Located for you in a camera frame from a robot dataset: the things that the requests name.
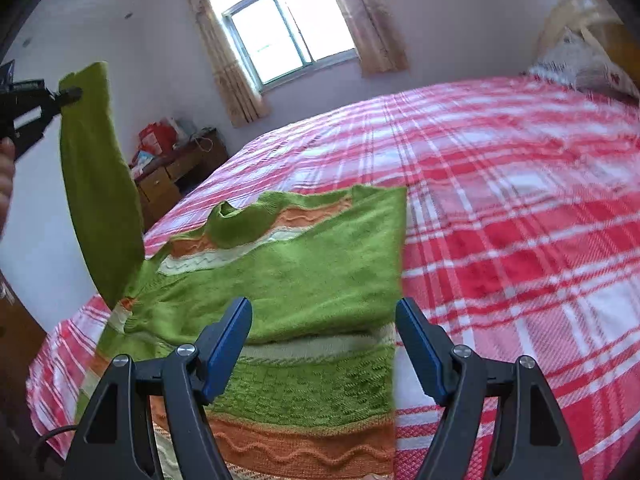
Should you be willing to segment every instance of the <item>metal bolt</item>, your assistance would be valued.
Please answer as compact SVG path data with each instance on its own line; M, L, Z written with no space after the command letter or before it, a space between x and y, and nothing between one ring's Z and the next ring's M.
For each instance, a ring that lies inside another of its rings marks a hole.
M179 356L187 357L187 355L191 355L196 351L196 347L190 343L187 343L187 344L178 346L178 348L176 348L175 351L178 352Z
M536 360L533 357L530 357L528 355L521 355L520 358L518 359L518 362L520 363L521 366L524 366L529 370L536 367Z
M453 347L453 353L458 357L466 359L471 355L471 348L469 348L467 345L455 345Z
M129 356L124 354L116 355L116 357L114 357L111 361L113 366L117 366L117 367L124 366L128 362L129 362Z

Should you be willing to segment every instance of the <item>window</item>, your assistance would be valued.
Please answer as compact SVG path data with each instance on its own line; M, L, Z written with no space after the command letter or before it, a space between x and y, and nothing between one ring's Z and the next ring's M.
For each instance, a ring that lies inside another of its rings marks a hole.
M335 0L211 0L263 88L355 56Z

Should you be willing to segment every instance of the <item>red and white plaid blanket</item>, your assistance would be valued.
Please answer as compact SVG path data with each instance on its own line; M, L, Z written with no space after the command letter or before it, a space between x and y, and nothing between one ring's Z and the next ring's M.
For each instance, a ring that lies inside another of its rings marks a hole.
M148 232L146 254L221 200L407 186L404 294L481 356L533 356L584 477L603 480L640 431L639 142L637 109L532 78L382 96L246 145ZM39 432L73 421L108 315L96 296L47 337L28 382ZM441 412L400 341L394 392L396 474L410 480ZM482 476L496 404L485 403L470 479Z

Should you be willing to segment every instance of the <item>blue gripper pad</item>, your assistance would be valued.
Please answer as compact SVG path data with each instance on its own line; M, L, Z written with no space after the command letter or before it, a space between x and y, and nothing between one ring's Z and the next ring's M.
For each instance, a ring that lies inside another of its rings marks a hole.
M216 328L220 331L217 341L214 342L211 357L207 361L207 377L202 388L202 395L209 402L213 402L213 399L225 391L251 328L252 317L249 300L236 298L222 319L216 323Z
M396 304L396 327L424 393L446 406L459 380L450 357L451 339L441 326L426 320L412 298Z

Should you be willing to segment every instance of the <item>curtain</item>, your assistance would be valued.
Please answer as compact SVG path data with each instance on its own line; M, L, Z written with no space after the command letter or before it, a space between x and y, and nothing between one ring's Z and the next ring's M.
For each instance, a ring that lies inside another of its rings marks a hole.
M233 126L266 117L269 109L236 55L210 0L188 0Z
M389 13L374 0L336 0L360 57L363 75L409 68Z

